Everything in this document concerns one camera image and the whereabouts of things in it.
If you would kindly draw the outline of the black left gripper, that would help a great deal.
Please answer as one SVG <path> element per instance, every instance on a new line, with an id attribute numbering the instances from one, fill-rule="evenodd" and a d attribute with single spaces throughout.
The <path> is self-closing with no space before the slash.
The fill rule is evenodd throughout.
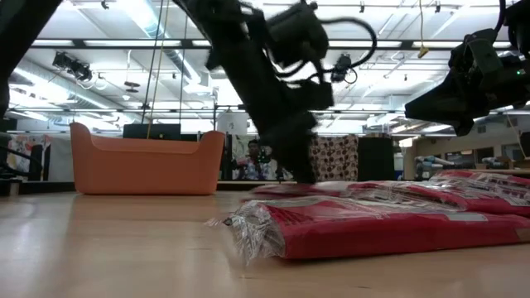
<path id="1" fill-rule="evenodd" d="M 248 115 L 260 137 L 296 135 L 276 139 L 271 148 L 273 157 L 297 183 L 316 182 L 310 159 L 312 135 L 297 134 L 305 133 L 316 125 L 312 111 L 325 110 L 333 104 L 332 84 L 317 84 L 311 80 L 303 81 L 295 88 L 280 82 L 262 86 L 248 101 Z"/>

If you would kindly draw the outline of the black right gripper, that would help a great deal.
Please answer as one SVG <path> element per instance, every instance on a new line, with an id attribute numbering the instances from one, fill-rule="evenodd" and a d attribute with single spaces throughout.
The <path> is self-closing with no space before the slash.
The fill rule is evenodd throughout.
<path id="1" fill-rule="evenodd" d="M 407 118 L 453 127 L 458 137 L 467 135 L 472 120 L 491 110 L 530 100 L 530 61 L 494 61 L 475 64 L 469 71 L 471 100 L 457 86 L 444 82 L 405 104 Z"/>

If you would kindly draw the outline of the red popcorn bag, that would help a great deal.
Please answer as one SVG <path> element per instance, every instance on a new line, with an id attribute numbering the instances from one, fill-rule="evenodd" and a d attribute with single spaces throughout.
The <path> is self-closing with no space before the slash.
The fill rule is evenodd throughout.
<path id="1" fill-rule="evenodd" d="M 461 184 L 504 185 L 530 189 L 530 179 L 491 172 L 443 170 L 429 179 L 430 182 L 451 182 Z"/>
<path id="2" fill-rule="evenodd" d="M 368 181 L 347 187 L 352 197 L 392 203 L 428 202 L 461 211 L 514 214 L 530 219 L 530 199 L 469 186 L 424 182 Z"/>
<path id="3" fill-rule="evenodd" d="M 312 195 L 254 199 L 207 225 L 229 232 L 246 264 L 530 243 L 530 219 Z"/>
<path id="4" fill-rule="evenodd" d="M 327 181 L 310 184 L 262 185 L 249 191 L 247 199 L 285 199 L 312 195 L 348 197 L 368 186 L 364 182 Z"/>

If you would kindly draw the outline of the brown patterned cloth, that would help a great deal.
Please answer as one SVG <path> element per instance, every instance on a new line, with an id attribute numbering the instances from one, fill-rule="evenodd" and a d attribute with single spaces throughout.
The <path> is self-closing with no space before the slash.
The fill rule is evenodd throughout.
<path id="1" fill-rule="evenodd" d="M 316 182 L 358 179 L 359 138 L 356 135 L 312 138 L 311 167 Z"/>

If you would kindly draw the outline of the person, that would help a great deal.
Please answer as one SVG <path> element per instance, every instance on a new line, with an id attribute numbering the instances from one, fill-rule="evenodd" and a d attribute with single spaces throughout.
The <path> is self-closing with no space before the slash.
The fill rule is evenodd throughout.
<path id="1" fill-rule="evenodd" d="M 251 139 L 243 154 L 233 158 L 233 179 L 275 180 L 276 165 L 272 159 L 272 148 L 262 145 L 258 139 Z"/>

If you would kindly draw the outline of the black cabinet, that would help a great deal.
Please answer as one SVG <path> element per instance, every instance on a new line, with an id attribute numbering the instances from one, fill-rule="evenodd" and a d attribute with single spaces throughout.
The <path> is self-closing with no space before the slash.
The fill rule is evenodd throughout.
<path id="1" fill-rule="evenodd" d="M 358 181 L 395 180 L 393 142 L 385 137 L 361 137 Z"/>

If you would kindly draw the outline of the white sign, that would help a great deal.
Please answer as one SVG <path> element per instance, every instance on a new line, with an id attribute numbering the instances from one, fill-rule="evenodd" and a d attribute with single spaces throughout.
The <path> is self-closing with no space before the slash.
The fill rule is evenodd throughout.
<path id="1" fill-rule="evenodd" d="M 223 111 L 216 118 L 216 130 L 230 135 L 246 135 L 248 115 L 235 111 Z"/>

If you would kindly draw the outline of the black computer monitor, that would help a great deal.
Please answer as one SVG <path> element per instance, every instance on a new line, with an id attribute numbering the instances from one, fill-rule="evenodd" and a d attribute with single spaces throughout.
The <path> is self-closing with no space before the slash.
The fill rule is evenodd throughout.
<path id="1" fill-rule="evenodd" d="M 181 139 L 180 124 L 125 124 L 123 127 L 123 138 L 172 140 Z"/>

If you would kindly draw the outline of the orange plastic basket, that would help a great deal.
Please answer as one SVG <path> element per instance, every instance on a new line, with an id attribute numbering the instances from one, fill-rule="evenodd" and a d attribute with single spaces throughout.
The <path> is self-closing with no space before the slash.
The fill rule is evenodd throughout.
<path id="1" fill-rule="evenodd" d="M 198 142 L 99 137 L 70 124 L 75 188 L 85 195 L 212 195 L 225 135 Z"/>

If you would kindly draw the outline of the black ceiling fixture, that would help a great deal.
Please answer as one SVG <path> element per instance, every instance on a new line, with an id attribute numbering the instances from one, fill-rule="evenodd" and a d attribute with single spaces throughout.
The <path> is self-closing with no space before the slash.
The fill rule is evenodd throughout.
<path id="1" fill-rule="evenodd" d="M 93 78 L 90 64 L 72 58 L 65 52 L 56 52 L 52 65 L 82 82 L 90 81 Z"/>

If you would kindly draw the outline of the colourful poster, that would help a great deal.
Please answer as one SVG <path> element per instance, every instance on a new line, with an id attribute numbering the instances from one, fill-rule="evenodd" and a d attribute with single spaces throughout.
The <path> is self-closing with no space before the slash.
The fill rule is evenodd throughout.
<path id="1" fill-rule="evenodd" d="M 41 175 L 44 175 L 49 170 L 50 156 L 51 156 L 51 137 L 48 135 L 12 135 L 7 143 L 9 149 L 20 152 L 22 154 L 32 156 L 37 159 L 42 166 Z M 31 161 L 17 156 L 13 153 L 7 154 L 7 164 L 18 171 L 32 171 Z"/>

